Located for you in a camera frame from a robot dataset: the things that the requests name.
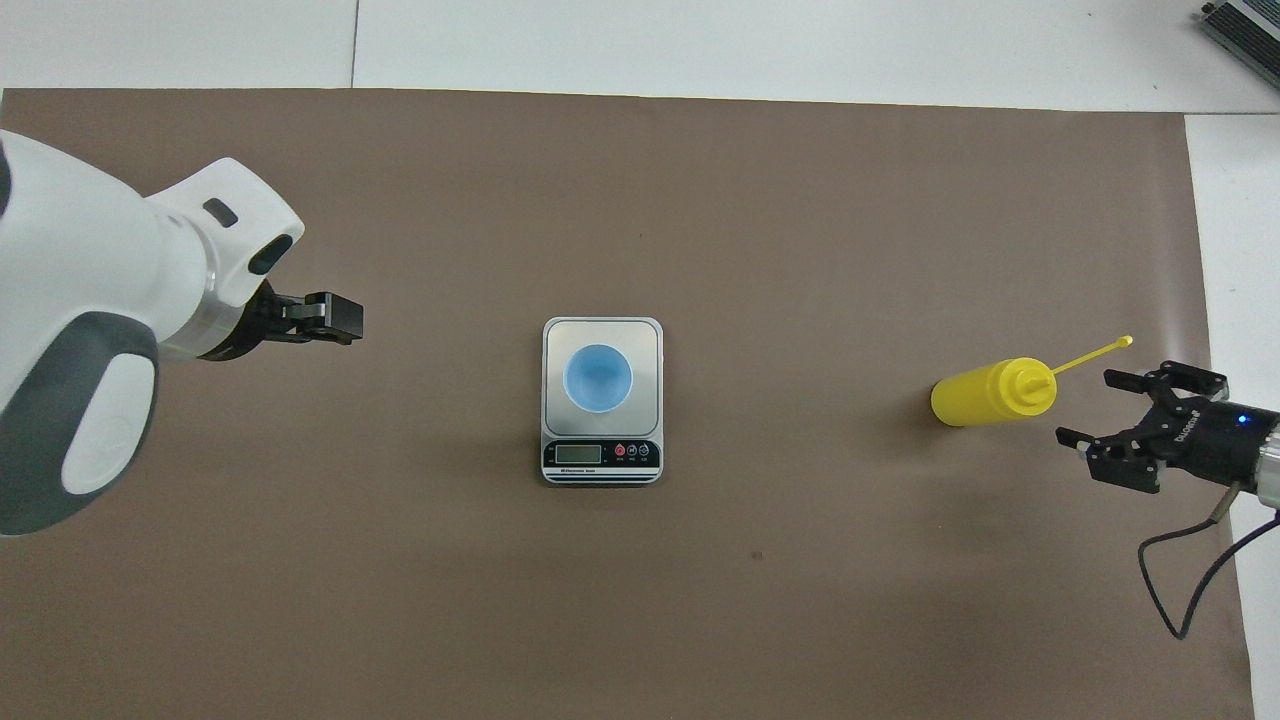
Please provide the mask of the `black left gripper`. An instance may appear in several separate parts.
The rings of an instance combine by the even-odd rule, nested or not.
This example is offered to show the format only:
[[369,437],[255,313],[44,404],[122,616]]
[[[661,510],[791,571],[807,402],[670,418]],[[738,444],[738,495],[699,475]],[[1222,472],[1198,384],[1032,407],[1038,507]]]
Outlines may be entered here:
[[[287,310],[300,306],[300,333]],[[303,297],[278,293],[264,281],[244,305],[233,331],[215,347],[216,361],[243,357],[262,342],[301,345],[305,338],[352,345],[364,338],[365,307],[333,292]]]

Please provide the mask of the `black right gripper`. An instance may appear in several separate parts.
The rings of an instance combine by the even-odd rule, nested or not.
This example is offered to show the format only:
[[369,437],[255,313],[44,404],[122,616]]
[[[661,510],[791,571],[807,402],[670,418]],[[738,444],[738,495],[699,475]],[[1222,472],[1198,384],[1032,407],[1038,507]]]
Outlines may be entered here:
[[[1162,421],[1167,436],[1160,441],[1160,457],[1169,466],[1216,484],[1260,489],[1260,468],[1276,432],[1276,413],[1225,401],[1229,382],[1224,374],[1166,360],[1142,373],[1106,369],[1103,382],[1174,411]],[[1082,456],[1093,480],[1146,495],[1160,492],[1161,461],[1149,447],[1156,437],[1153,430],[1137,428],[1105,437],[1055,429],[1055,439]]]

